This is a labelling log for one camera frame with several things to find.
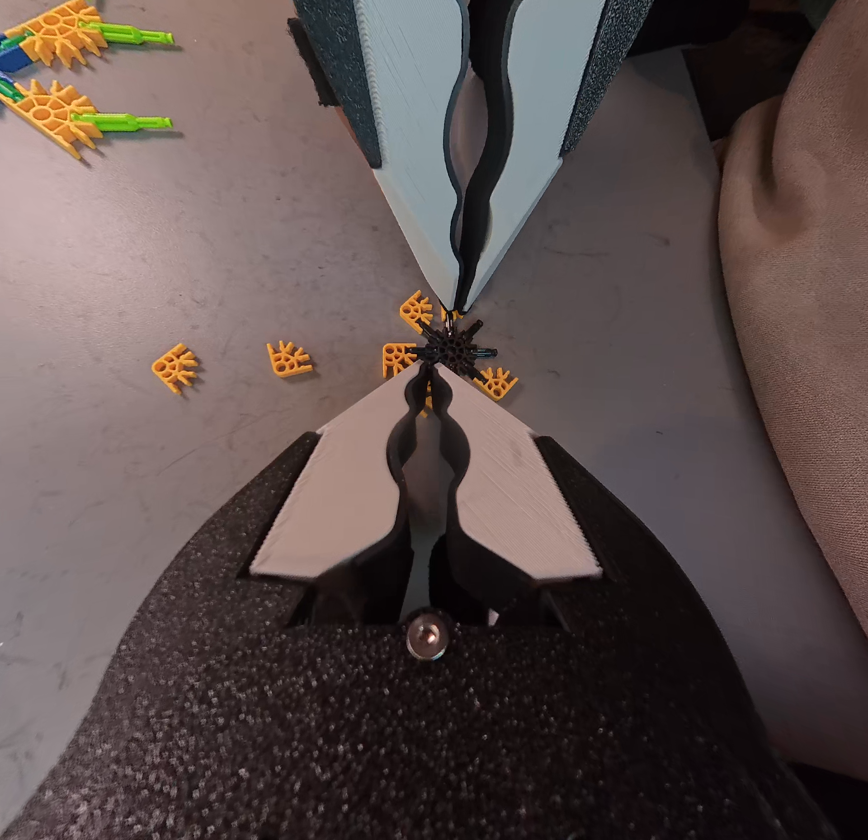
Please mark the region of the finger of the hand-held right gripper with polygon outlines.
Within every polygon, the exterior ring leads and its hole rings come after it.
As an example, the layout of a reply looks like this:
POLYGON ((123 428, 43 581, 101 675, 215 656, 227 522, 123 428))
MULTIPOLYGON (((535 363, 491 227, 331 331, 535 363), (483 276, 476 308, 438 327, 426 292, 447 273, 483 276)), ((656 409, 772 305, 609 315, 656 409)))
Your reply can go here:
POLYGON ((460 310, 483 290, 559 170, 606 0, 471 0, 471 62, 487 109, 466 188, 460 310))
POLYGON ((375 176, 430 288, 456 305, 462 191, 450 125, 468 69, 463 0, 353 0, 381 165, 375 176))

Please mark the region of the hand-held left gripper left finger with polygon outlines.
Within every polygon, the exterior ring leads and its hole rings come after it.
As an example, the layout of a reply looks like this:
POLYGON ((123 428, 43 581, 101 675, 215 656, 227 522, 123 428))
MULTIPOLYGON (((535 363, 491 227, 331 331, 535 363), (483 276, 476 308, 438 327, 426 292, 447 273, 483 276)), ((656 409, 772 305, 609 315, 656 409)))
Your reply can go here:
POLYGON ((396 530, 428 380, 417 362, 319 430, 252 574, 315 579, 396 530))

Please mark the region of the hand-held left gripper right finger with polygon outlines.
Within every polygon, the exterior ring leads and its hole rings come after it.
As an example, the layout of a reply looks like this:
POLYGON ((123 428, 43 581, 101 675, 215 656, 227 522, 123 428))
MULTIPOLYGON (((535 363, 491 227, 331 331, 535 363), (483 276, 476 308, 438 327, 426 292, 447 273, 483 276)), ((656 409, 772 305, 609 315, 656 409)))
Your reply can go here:
POLYGON ((447 553, 458 581, 569 581, 602 568, 536 434, 443 365, 432 367, 440 450, 453 471, 447 553))

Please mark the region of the black snowflake connector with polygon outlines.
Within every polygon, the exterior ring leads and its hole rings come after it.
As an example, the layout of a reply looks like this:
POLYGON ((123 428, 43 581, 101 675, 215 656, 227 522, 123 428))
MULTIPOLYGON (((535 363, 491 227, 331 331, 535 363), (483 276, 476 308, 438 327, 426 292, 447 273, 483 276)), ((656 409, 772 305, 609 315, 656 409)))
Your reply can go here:
POLYGON ((406 347, 406 354, 431 365, 443 365, 458 376, 483 387, 487 384, 487 377, 476 364, 480 360, 497 357, 498 351, 493 347, 480 347, 476 343, 476 335, 483 327, 482 319, 465 327, 449 319, 440 328, 432 328, 423 321, 419 325, 426 342, 422 346, 406 347))

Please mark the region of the blue yellow green toy assembly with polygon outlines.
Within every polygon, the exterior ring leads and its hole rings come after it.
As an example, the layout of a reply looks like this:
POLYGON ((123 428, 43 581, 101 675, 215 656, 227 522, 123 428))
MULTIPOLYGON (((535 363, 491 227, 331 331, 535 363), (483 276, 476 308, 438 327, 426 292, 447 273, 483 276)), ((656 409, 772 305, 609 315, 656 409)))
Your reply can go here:
POLYGON ((76 159, 77 144, 94 149, 105 133, 172 130, 167 117, 137 117, 101 112, 89 97, 57 80, 46 88, 38 80, 29 86, 12 75, 36 64, 51 66, 59 60, 70 69, 86 65, 84 52, 94 56, 112 44, 174 45, 170 32, 143 30, 134 25, 107 23, 90 0, 68 0, 1 34, 1 102, 42 136, 76 159))

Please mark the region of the beige sweatshirt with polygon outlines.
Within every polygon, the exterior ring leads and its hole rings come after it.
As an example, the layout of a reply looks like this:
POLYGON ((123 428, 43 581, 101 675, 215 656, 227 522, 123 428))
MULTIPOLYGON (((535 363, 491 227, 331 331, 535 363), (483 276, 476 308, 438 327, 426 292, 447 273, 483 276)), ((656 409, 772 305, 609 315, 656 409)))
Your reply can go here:
POLYGON ((733 126, 726 295, 797 507, 867 631, 867 0, 837 0, 786 92, 733 126))

